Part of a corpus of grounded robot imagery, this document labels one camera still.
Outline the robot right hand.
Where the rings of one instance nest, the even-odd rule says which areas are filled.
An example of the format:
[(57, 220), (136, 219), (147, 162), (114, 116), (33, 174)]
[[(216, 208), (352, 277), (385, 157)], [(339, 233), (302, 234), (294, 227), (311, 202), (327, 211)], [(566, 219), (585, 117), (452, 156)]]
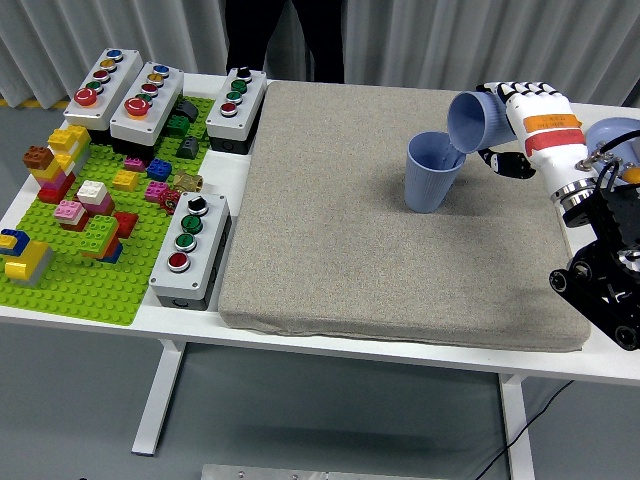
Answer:
[(568, 98), (546, 82), (487, 82), (480, 92), (496, 97), (520, 149), (543, 175), (547, 193), (595, 177), (577, 164), (589, 156), (581, 122)]

